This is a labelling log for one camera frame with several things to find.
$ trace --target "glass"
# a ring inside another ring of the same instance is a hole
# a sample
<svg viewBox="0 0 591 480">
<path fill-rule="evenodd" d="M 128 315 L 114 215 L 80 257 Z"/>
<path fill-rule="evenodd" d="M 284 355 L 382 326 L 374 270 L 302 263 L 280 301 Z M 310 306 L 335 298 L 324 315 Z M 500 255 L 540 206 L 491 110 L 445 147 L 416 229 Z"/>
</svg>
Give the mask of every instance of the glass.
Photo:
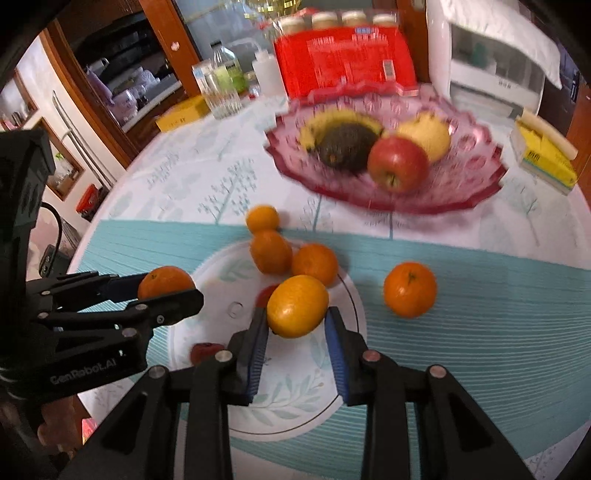
<svg viewBox="0 0 591 480">
<path fill-rule="evenodd" d="M 292 102 L 281 123 L 267 132 L 267 151 L 277 170 L 327 197 L 370 210 L 415 215 L 470 209 L 501 189 L 499 181 L 506 172 L 501 148 L 492 141 L 488 128 L 475 123 L 471 114 L 456 110 L 427 84 L 421 85 L 414 97 L 400 96 L 388 84 L 370 89 L 348 84 L 315 90 L 305 100 Z M 395 129 L 399 122 L 420 112 L 431 112 L 448 123 L 452 146 L 431 166 L 429 177 L 418 190 L 390 193 L 378 187 L 368 173 L 354 176 L 334 170 L 300 146 L 300 128 L 315 113 L 330 108 L 350 108 L 373 116 L 386 129 Z"/>
<path fill-rule="evenodd" d="M 220 120 L 242 108 L 225 66 L 214 68 L 212 62 L 206 60 L 193 66 L 193 75 L 214 118 Z"/>
<path fill-rule="evenodd" d="M 519 50 L 453 24 L 452 59 L 511 80 L 532 92 L 542 91 L 544 72 Z"/>
</svg>

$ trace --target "yellow box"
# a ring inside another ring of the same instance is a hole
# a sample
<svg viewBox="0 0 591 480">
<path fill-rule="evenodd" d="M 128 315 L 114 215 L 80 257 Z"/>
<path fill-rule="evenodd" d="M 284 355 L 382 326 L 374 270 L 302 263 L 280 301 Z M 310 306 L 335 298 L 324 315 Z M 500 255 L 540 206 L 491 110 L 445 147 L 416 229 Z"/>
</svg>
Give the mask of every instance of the yellow box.
<svg viewBox="0 0 591 480">
<path fill-rule="evenodd" d="M 570 160 L 546 136 L 518 122 L 511 132 L 511 142 L 522 167 L 535 167 L 569 190 L 577 183 Z"/>
<path fill-rule="evenodd" d="M 176 104 L 156 120 L 156 125 L 158 125 L 161 132 L 168 132 L 182 125 L 199 120 L 208 113 L 209 107 L 205 103 L 205 98 L 198 95 Z"/>
</svg>

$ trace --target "apple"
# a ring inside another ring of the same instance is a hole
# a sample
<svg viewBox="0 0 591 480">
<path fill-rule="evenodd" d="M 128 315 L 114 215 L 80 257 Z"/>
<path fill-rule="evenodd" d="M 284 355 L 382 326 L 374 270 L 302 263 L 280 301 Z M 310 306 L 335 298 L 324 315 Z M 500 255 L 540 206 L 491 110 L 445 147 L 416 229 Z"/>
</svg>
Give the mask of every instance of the apple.
<svg viewBox="0 0 591 480">
<path fill-rule="evenodd" d="M 192 365 L 198 365 L 205 359 L 214 356 L 220 350 L 224 350 L 225 348 L 226 347 L 224 347 L 221 343 L 195 343 L 193 348 L 191 348 L 189 360 L 191 360 Z"/>
<path fill-rule="evenodd" d="M 427 153 L 407 138 L 380 138 L 368 158 L 368 173 L 380 187 L 403 193 L 417 189 L 429 176 Z"/>
</svg>

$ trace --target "black cable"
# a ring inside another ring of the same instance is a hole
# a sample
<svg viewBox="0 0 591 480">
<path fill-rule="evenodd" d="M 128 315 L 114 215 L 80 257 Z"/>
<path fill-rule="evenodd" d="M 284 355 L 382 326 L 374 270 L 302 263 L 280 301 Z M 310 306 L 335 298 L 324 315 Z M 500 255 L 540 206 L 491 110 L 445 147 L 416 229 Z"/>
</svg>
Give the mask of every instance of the black cable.
<svg viewBox="0 0 591 480">
<path fill-rule="evenodd" d="M 49 210 L 51 213 L 53 213 L 53 216 L 57 220 L 57 242 L 56 242 L 56 247 L 53 250 L 53 253 L 51 255 L 51 260 L 49 260 L 49 265 L 47 267 L 47 275 L 46 276 L 49 276 L 49 274 L 51 273 L 51 269 L 53 268 L 53 262 L 56 260 L 57 250 L 60 248 L 61 232 L 62 232 L 63 227 L 61 225 L 61 217 L 60 217 L 60 214 L 57 213 L 57 210 L 53 207 L 53 205 L 49 205 L 49 203 L 47 203 L 47 202 L 41 202 L 41 208 L 45 208 L 45 209 Z"/>
</svg>

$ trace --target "plate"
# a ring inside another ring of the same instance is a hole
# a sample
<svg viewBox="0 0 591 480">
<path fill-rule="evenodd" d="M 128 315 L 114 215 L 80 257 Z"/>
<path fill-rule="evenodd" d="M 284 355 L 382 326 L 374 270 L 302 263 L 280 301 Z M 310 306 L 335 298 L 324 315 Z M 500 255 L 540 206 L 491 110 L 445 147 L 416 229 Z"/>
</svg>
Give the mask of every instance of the plate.
<svg viewBox="0 0 591 480">
<path fill-rule="evenodd" d="M 301 242 L 290 241 L 297 249 Z M 233 333 L 250 325 L 257 295 L 287 278 L 261 274 L 249 242 L 215 253 L 192 275 L 205 303 L 198 315 L 170 327 L 171 369 L 190 366 L 189 352 L 198 342 L 227 345 Z M 365 313 L 350 277 L 339 269 L 329 289 L 330 305 L 339 308 L 345 326 L 367 337 Z M 301 435 L 326 421 L 340 406 L 330 365 L 324 325 L 298 339 L 269 332 L 258 394 L 249 407 L 228 408 L 230 435 L 260 442 Z"/>
<path fill-rule="evenodd" d="M 379 188 L 367 173 L 353 176 L 336 171 L 300 147 L 300 128 L 329 108 L 373 116 L 388 130 L 421 112 L 431 112 L 448 124 L 452 145 L 431 167 L 420 189 L 391 193 Z M 317 90 L 292 102 L 289 113 L 277 117 L 277 127 L 267 132 L 267 138 L 266 150 L 281 174 L 315 193 L 371 210 L 433 215 L 473 208 L 501 189 L 499 181 L 506 173 L 502 147 L 492 141 L 488 128 L 476 123 L 469 112 L 456 110 L 430 85 L 421 85 L 417 96 L 400 96 L 382 84 Z"/>
</svg>

